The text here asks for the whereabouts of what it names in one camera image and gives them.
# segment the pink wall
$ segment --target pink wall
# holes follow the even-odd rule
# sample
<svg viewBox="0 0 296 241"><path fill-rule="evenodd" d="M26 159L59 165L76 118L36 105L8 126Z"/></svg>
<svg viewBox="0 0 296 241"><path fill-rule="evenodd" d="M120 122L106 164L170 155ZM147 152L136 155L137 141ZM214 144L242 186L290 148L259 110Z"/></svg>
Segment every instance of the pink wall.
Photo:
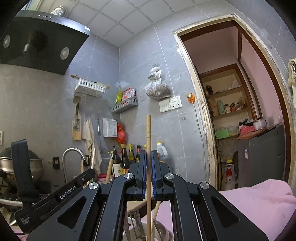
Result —
<svg viewBox="0 0 296 241"><path fill-rule="evenodd" d="M255 89L267 125L277 124L278 117L282 115L282 112L275 88L264 64L245 37L242 37L241 60Z"/></svg>
<svg viewBox="0 0 296 241"><path fill-rule="evenodd" d="M187 40L184 45L200 74L234 64L237 60L237 28L210 32Z"/></svg>

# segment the wooden shelf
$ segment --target wooden shelf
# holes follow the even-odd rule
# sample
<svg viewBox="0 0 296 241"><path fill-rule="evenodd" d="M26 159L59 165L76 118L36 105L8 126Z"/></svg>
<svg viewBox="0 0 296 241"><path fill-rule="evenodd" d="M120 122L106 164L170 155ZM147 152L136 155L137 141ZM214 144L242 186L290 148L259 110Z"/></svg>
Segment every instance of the wooden shelf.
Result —
<svg viewBox="0 0 296 241"><path fill-rule="evenodd" d="M238 93L238 92L243 92L244 91L244 88L243 87L238 87L238 88L234 88L232 90L227 90L227 91L222 91L222 92L218 92L216 94L212 94L212 95L209 95L207 96L207 98L220 98L220 97L223 97L223 96L227 96L227 95L231 95L231 94L234 94L234 93Z"/></svg>
<svg viewBox="0 0 296 241"><path fill-rule="evenodd" d="M233 136L229 136L229 137L225 137L225 138L221 138L221 139L216 139L216 141L220 141L220 140L224 140L224 139L227 139L227 138L231 138L231 137L239 137L239 135L233 135Z"/></svg>
<svg viewBox="0 0 296 241"><path fill-rule="evenodd" d="M223 115L218 115L218 116L213 117L213 120L217 120L217 119L220 119L220 118L224 118L224 117L229 117L229 116L232 116L232 115L240 114L240 113L246 112L248 110L249 110L249 108L244 108L244 109L241 109L241 110L238 110L238 111L226 113L226 114L223 114Z"/></svg>

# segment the hanging towel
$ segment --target hanging towel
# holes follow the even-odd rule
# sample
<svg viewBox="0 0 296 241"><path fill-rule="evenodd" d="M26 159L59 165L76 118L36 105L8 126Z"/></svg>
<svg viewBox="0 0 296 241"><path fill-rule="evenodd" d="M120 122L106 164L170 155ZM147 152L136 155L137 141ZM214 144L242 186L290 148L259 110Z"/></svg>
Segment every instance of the hanging towel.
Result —
<svg viewBox="0 0 296 241"><path fill-rule="evenodd" d="M94 169L97 171L98 175L100 174L100 165L102 162L102 157L100 153L100 149L96 142L96 138L94 137L94 129L92 126L91 118L88 116L83 124L83 132L82 139L85 140L85 152L91 158L93 149L96 148L95 151L95 159L94 159Z"/></svg>
<svg viewBox="0 0 296 241"><path fill-rule="evenodd" d="M292 98L293 98L293 105L294 109L296 110L296 59L289 59L289 79L288 79L288 86L292 87Z"/></svg>

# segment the pot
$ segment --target pot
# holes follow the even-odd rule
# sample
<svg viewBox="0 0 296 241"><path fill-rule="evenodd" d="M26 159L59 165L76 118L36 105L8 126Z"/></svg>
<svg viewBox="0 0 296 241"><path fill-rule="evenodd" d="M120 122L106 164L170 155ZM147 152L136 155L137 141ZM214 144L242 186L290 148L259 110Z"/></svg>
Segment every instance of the pot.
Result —
<svg viewBox="0 0 296 241"><path fill-rule="evenodd" d="M253 125L255 127L255 131L257 131L257 130L261 130L264 127L266 127L267 122L266 122L265 118L261 118L260 120L253 122Z"/></svg>
<svg viewBox="0 0 296 241"><path fill-rule="evenodd" d="M29 151L29 161L30 161L30 170L32 174L32 179L33 179L33 182L38 182L41 180L43 176L42 159L39 158L31 150L28 150L28 151ZM16 187L17 185L16 185L15 174L13 171L10 147L5 148L0 153L0 169L2 169L2 171L6 173L6 178L4 178L4 181L7 184Z"/></svg>

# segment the gray basket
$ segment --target gray basket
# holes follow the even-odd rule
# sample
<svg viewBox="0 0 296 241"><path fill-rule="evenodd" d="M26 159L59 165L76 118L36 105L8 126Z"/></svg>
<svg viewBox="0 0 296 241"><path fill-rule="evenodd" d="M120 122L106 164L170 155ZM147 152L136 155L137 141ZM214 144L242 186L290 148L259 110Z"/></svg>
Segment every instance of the gray basket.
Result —
<svg viewBox="0 0 296 241"><path fill-rule="evenodd" d="M121 113L121 112L129 110L137 105L138 105L137 97L132 97L132 98L126 99L122 102L119 102L118 104L113 106L111 108L111 112L112 113Z"/></svg>

